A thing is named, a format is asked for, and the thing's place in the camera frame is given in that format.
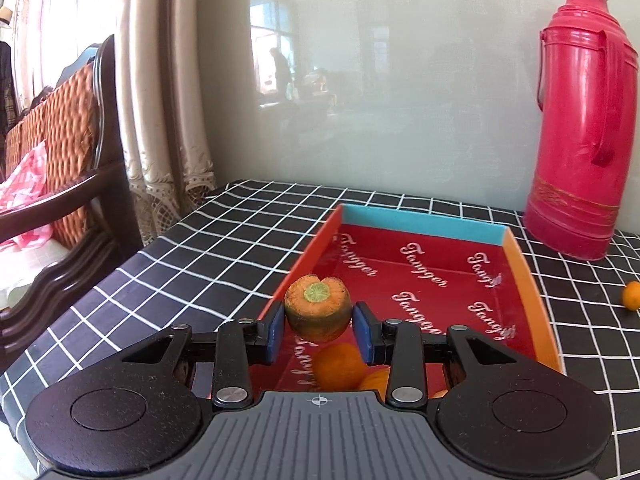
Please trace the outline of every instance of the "thermos handle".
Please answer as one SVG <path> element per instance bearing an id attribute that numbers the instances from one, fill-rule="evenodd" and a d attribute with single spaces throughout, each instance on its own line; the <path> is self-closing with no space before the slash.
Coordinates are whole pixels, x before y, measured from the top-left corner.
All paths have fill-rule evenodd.
<path id="1" fill-rule="evenodd" d="M 617 34 L 602 31 L 605 39 L 605 86 L 603 125 L 591 162 L 605 167 L 613 158 L 616 134 L 622 114 L 622 79 L 625 68 L 624 43 Z"/>
<path id="2" fill-rule="evenodd" d="M 545 99 L 542 95 L 542 75 L 544 72 L 545 63 L 545 31 L 540 31 L 540 62 L 538 63 L 538 90 L 536 91 L 536 97 L 538 98 L 538 106 L 540 110 L 544 105 Z"/>

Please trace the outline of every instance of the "hat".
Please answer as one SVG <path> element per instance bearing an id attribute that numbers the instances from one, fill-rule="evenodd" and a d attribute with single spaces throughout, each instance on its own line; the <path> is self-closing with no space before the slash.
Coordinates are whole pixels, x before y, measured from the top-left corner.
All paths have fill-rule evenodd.
<path id="1" fill-rule="evenodd" d="M 2 6 L 0 7 L 0 27 L 10 27 L 11 18 L 14 15 L 14 12 L 8 7 Z"/>

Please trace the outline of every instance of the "metal screw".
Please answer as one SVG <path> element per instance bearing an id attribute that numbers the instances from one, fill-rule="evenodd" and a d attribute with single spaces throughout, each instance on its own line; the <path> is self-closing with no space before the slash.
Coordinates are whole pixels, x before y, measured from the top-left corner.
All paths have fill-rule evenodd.
<path id="1" fill-rule="evenodd" d="M 216 393 L 216 398 L 220 402 L 241 402 L 245 400 L 249 394 L 244 388 L 238 386 L 229 386 L 228 388 L 222 388 Z"/>
<path id="2" fill-rule="evenodd" d="M 418 402 L 422 399 L 422 392 L 418 388 L 403 386 L 393 390 L 391 396 L 398 402 Z"/>

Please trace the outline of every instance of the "red thermos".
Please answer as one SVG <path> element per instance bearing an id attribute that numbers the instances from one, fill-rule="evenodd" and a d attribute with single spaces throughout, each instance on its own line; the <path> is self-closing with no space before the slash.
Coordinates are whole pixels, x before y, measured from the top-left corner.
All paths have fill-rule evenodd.
<path id="1" fill-rule="evenodd" d="M 599 260 L 631 159 L 638 53 L 607 0 L 566 0 L 540 40 L 542 136 L 524 223 L 556 251 Z"/>

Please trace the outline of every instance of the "gray plastic surface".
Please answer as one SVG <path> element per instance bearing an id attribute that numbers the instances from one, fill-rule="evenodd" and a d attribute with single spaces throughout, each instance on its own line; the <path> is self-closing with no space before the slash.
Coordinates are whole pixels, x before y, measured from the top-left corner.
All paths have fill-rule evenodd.
<path id="1" fill-rule="evenodd" d="M 68 480 L 55 471 L 42 480 Z M 373 392 L 267 392 L 214 417 L 188 452 L 136 480 L 488 480 L 457 459 L 416 413 L 393 412 Z M 576 480 L 596 480 L 591 472 Z"/>

